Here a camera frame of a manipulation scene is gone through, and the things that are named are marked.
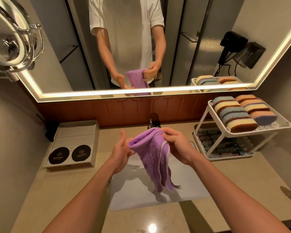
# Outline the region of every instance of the countertop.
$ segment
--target countertop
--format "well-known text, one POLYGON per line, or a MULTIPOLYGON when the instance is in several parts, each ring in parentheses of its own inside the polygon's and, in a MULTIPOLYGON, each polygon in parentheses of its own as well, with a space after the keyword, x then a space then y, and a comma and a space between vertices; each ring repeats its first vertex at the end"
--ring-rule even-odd
MULTIPOLYGON (((192 132, 196 124, 197 122, 188 122, 162 126, 179 130, 194 142, 192 132)), ((127 137, 135 137, 147 127, 101 129, 94 168, 49 173, 41 164, 11 233, 42 232, 107 160, 120 137, 121 129, 125 130, 127 137)), ((281 221, 291 220, 288 187, 261 153, 258 152, 252 158, 216 161, 213 164, 281 221)), ((151 223, 157 225, 157 233, 210 233, 229 230, 211 198, 124 211, 110 211, 108 207, 109 189, 103 196, 100 214, 92 232, 144 233, 149 232, 151 223)))

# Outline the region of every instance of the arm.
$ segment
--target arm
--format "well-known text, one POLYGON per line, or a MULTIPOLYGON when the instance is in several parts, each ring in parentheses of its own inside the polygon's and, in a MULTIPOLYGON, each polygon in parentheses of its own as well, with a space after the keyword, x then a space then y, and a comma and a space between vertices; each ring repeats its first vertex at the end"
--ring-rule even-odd
POLYGON ((291 233, 278 218, 195 150, 182 133, 170 128, 162 130, 166 133, 163 137, 170 143, 171 153, 194 169, 233 233, 291 233))
POLYGON ((155 61, 150 64, 148 70, 143 71, 146 81, 150 81, 152 78, 156 77, 159 69, 162 66, 162 61, 166 50, 166 39, 163 26, 153 26, 152 34, 155 41, 155 61))
POLYGON ((125 132, 113 148, 110 158, 99 169, 85 187, 58 213, 43 233, 87 233, 90 232, 97 216, 99 204, 108 180, 120 172, 133 155, 128 147, 125 132))
POLYGON ((114 60, 110 52, 108 31, 105 28, 94 28, 94 30, 97 37, 100 56, 109 70, 111 77, 120 85, 122 89, 131 89, 124 83, 124 75, 119 74, 115 67, 114 60))

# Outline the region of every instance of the black round logo label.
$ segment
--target black round logo label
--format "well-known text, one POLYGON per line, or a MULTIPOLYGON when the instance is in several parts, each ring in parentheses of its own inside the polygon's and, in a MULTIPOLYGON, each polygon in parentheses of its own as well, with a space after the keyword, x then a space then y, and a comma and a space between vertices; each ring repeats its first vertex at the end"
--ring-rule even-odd
POLYGON ((69 149, 67 147, 59 147, 50 153, 49 162, 50 164, 60 164, 64 162, 69 156, 69 149))
POLYGON ((86 160, 91 155, 91 148, 88 145, 80 145, 72 152, 72 159, 75 162, 86 160))

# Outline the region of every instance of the illuminated mirror frame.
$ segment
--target illuminated mirror frame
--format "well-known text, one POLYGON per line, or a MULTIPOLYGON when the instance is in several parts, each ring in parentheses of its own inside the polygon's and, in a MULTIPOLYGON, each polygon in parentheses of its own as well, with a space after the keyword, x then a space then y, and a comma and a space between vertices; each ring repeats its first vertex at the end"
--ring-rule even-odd
POLYGON ((279 48, 272 56, 272 58, 269 60, 267 65, 264 67, 260 75, 256 78, 254 83, 42 93, 42 91, 39 89, 39 86, 35 83, 35 81, 32 79, 30 73, 27 70, 23 71, 22 73, 18 73, 17 76, 37 102, 90 100, 90 99, 123 98, 123 97, 127 98, 127 96, 125 96, 124 94, 131 93, 136 94, 145 92, 173 95, 173 94, 197 93, 194 92, 194 90, 204 90, 204 89, 248 88, 248 90, 257 90, 290 46, 291 46, 291 31, 284 39, 282 44, 279 46, 279 48))

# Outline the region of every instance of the t-shirt sleeve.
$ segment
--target t-shirt sleeve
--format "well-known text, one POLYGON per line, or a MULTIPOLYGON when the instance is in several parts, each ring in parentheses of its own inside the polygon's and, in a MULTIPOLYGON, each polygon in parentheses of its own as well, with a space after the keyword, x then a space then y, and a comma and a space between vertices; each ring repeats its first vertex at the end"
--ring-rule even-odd
POLYGON ((100 0, 88 0, 89 8, 89 26, 91 33, 95 36, 94 28, 106 28, 105 20, 102 15, 100 0))
POLYGON ((153 0, 150 23, 151 28, 155 25, 162 25, 163 27, 165 27, 161 2, 159 0, 153 0))

